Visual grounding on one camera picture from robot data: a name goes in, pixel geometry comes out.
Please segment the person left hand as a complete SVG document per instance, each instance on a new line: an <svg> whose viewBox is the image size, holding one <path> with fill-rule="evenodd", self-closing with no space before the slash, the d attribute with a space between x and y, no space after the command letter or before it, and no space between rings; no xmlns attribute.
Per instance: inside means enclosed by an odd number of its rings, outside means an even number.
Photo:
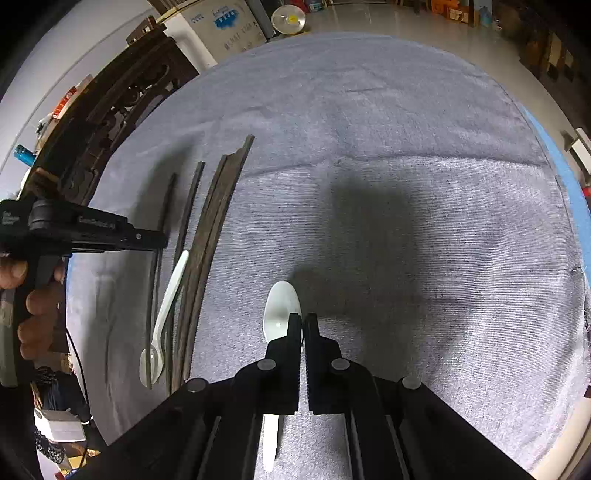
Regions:
<svg viewBox="0 0 591 480"><path fill-rule="evenodd" d="M1 288L11 290L21 285L27 274L25 261L1 259ZM44 355L53 342L53 329L58 318L58 306L64 299L64 265L60 262L53 280L28 294L26 308L30 316L18 327L20 353L25 360Z"/></svg>

